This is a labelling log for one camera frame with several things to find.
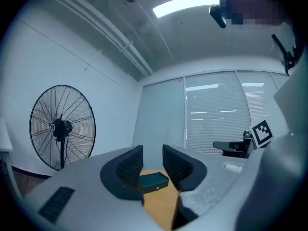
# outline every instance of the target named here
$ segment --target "table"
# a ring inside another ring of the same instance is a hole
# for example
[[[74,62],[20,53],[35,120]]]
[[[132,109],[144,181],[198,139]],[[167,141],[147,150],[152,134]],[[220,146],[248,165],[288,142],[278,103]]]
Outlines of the table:
[[[168,174],[164,170],[145,170],[142,171],[140,175],[148,175],[157,172],[161,172],[168,177]],[[167,187],[143,195],[145,210],[154,221],[166,231],[171,230],[178,194],[179,192],[169,178]]]

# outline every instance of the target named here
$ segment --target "glass window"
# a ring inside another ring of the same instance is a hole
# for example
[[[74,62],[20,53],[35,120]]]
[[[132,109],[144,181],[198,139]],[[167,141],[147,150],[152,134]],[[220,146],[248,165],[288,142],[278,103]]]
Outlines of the glass window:
[[[248,101],[251,124],[266,120],[274,137],[285,135],[288,127],[274,100],[277,87],[270,73],[239,72],[239,77]]]
[[[183,146],[183,79],[143,88],[133,145],[143,145],[143,170],[164,169],[162,145]]]
[[[234,72],[185,78],[187,98],[186,148],[222,154],[214,141],[243,139],[249,129],[247,102]]]
[[[278,85],[278,88],[282,87],[284,83],[289,79],[287,75],[273,74],[273,76]]]

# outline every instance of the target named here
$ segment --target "standing fan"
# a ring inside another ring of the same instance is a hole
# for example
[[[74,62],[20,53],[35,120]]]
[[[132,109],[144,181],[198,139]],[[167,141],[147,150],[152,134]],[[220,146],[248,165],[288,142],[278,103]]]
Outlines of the standing fan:
[[[67,85],[51,87],[38,98],[29,129],[38,156],[56,170],[89,157],[95,142],[92,108],[80,91]]]

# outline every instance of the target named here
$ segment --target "white wall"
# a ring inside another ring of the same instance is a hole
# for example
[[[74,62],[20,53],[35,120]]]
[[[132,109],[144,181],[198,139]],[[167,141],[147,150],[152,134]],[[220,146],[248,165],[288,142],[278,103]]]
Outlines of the white wall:
[[[206,71],[234,69],[267,70],[284,73],[283,65],[279,60],[274,58],[256,56],[213,57],[162,68],[153,75],[141,80],[140,84],[145,86],[172,78],[194,75]]]
[[[0,117],[6,119],[14,166],[39,174],[56,172],[37,156],[29,119],[37,98],[60,84],[78,89],[93,108],[92,155],[132,145],[139,84],[122,70],[129,63],[114,61],[122,56],[106,56],[113,46],[102,38],[53,0],[30,1],[12,22],[1,43]]]

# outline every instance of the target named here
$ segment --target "ceiling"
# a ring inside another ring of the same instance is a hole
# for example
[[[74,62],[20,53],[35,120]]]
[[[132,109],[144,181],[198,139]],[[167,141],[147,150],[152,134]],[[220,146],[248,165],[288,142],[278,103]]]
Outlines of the ceiling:
[[[157,18],[152,8],[170,0],[86,0],[133,41],[151,69],[212,56],[260,55],[277,58],[271,34],[287,50],[293,35],[288,25],[233,26],[221,29],[209,6],[185,9]]]

